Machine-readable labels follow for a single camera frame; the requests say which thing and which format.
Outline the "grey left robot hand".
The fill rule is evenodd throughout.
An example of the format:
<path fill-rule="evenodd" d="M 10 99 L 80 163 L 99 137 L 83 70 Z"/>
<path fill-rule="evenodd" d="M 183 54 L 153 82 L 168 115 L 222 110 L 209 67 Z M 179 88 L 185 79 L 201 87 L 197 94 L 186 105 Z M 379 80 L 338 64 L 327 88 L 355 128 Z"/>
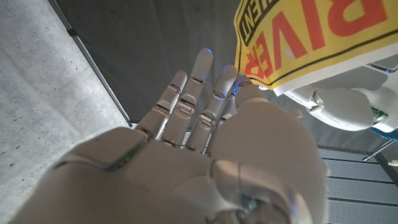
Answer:
<path fill-rule="evenodd" d="M 338 129 L 397 129 L 397 54 L 285 92 Z"/>

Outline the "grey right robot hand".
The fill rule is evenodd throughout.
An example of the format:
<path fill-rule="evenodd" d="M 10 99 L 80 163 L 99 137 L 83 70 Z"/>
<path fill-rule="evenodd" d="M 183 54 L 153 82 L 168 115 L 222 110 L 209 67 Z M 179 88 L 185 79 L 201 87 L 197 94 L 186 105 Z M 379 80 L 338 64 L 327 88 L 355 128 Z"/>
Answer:
<path fill-rule="evenodd" d="M 135 128 L 61 157 L 13 223 L 326 223 L 330 173 L 299 110 L 228 65 L 196 123 L 213 61 L 198 53 Z"/>

